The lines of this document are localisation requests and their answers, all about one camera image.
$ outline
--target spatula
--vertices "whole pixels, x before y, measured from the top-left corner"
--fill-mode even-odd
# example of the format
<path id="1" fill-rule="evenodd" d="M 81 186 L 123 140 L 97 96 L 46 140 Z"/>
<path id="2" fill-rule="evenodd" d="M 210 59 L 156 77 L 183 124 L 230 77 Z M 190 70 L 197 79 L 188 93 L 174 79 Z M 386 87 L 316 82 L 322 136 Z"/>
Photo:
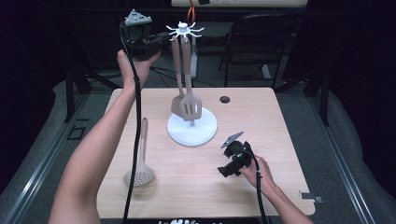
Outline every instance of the spatula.
<path id="1" fill-rule="evenodd" d="M 172 53 L 174 57 L 174 64 L 175 64 L 175 71 L 176 71 L 176 78 L 177 78 L 177 86 L 179 95 L 172 100 L 171 111 L 172 113 L 181 117 L 180 111 L 180 102 L 184 97 L 183 86 L 181 82 L 181 68 L 180 68 L 180 48 L 178 45 L 177 37 L 174 35 L 172 36 Z"/>
<path id="2" fill-rule="evenodd" d="M 140 133 L 140 141 L 139 141 L 139 152 L 138 152 L 138 162 L 136 165 L 136 174 L 134 176 L 134 186 L 141 186 L 147 184 L 152 177 L 154 177 L 154 171 L 145 164 L 144 154 L 145 154 L 145 144 L 146 144 L 146 135 L 148 132 L 148 119 L 142 119 L 142 127 Z M 131 180 L 131 172 L 128 172 L 124 176 L 124 181 L 127 185 L 129 185 Z"/>
<path id="3" fill-rule="evenodd" d="M 184 36 L 181 41 L 181 51 L 183 53 L 184 77 L 186 80 L 186 95 L 180 102 L 181 117 L 187 121 L 199 119 L 202 115 L 202 101 L 192 92 L 191 87 L 191 43 Z"/>

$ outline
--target black cable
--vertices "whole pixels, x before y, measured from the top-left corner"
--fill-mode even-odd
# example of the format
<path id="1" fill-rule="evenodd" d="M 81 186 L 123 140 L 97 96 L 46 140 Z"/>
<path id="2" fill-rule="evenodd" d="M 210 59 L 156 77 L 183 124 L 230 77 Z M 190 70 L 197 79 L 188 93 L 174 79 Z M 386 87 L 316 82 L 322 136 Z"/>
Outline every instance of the black cable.
<path id="1" fill-rule="evenodd" d="M 262 205 L 262 171 L 260 170 L 260 165 L 259 162 L 257 161 L 256 157 L 254 154 L 245 151 L 245 150 L 236 150 L 236 152 L 242 152 L 242 153 L 247 153 L 253 160 L 256 165 L 256 193 L 257 193 L 257 200 L 259 201 L 259 208 L 260 208 L 260 213 L 262 215 L 262 223 L 267 224 L 267 219 L 264 211 L 264 206 Z"/>
<path id="2" fill-rule="evenodd" d="M 141 102 L 140 79 L 139 79 L 139 76 L 137 75 L 136 69 L 134 67 L 134 62 L 131 59 L 128 49 L 126 48 L 125 43 L 122 38 L 122 30 L 123 30 L 124 25 L 125 25 L 125 23 L 122 21 L 120 23 L 120 38 L 121 38 L 122 45 L 124 47 L 125 54 L 128 58 L 129 63 L 131 64 L 132 70 L 134 72 L 134 85 L 135 85 L 135 94 L 136 94 L 136 134 L 134 137 L 134 158 L 133 158 L 133 165 L 132 165 L 131 180 L 130 180 L 129 189 L 128 189 L 128 196 L 126 199 L 124 216 L 123 216 L 123 220 L 122 220 L 122 223 L 126 224 L 127 220 L 128 220 L 129 206 L 131 204 L 132 191 L 134 189 L 134 176 L 136 173 L 137 150 L 138 150 L 138 146 L 139 146 L 141 120 L 142 120 L 142 102 Z"/>

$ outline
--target white base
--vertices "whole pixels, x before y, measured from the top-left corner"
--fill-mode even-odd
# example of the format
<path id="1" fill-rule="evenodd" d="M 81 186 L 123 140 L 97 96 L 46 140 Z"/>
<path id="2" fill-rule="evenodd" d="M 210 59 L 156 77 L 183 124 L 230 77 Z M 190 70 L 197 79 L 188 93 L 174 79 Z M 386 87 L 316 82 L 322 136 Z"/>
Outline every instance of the white base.
<path id="1" fill-rule="evenodd" d="M 169 135 L 182 146 L 198 147 L 210 141 L 218 130 L 216 117 L 205 108 L 202 108 L 201 118 L 196 119 L 194 123 L 191 126 L 189 121 L 172 114 L 168 120 Z"/>

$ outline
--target tabletop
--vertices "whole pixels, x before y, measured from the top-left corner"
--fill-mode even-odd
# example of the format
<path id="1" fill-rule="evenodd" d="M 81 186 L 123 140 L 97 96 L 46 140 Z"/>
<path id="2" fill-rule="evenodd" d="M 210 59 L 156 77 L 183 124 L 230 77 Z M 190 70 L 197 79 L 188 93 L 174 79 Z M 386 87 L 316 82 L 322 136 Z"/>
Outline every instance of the tabletop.
<path id="1" fill-rule="evenodd" d="M 120 91 L 113 92 L 107 109 Z M 253 152 L 267 160 L 276 184 L 291 201 L 306 215 L 314 214 L 313 203 L 299 196 L 299 191 L 309 192 L 309 188 L 274 91 L 194 88 L 193 92 L 218 122 L 214 137 L 199 147 L 184 147 L 167 131 L 171 102 L 178 89 L 142 90 L 142 118 L 148 119 L 145 162 L 155 175 L 146 185 L 134 187 L 129 217 L 259 217 L 255 188 L 242 175 L 224 177 L 217 169 L 231 161 L 223 155 L 221 145 L 240 132 L 244 134 L 238 141 L 248 141 Z M 135 126 L 134 106 L 99 190 L 101 218 L 123 216 L 128 192 L 123 177 L 133 163 Z M 266 215 L 276 216 L 275 208 L 262 198 Z"/>
<path id="2" fill-rule="evenodd" d="M 307 0 L 215 0 L 204 5 L 198 0 L 192 2 L 195 7 L 305 7 Z M 172 0 L 172 7 L 189 6 L 189 1 Z"/>

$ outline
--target metal bracket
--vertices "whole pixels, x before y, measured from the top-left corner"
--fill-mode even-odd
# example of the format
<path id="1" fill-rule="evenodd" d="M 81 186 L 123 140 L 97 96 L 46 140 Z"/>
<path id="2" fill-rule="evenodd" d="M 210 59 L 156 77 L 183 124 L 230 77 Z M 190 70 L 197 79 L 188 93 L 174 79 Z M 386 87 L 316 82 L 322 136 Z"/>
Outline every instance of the metal bracket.
<path id="1" fill-rule="evenodd" d="M 309 200 L 313 203 L 324 203 L 323 197 L 315 196 L 314 193 L 307 193 L 299 191 L 299 196 L 304 200 Z"/>

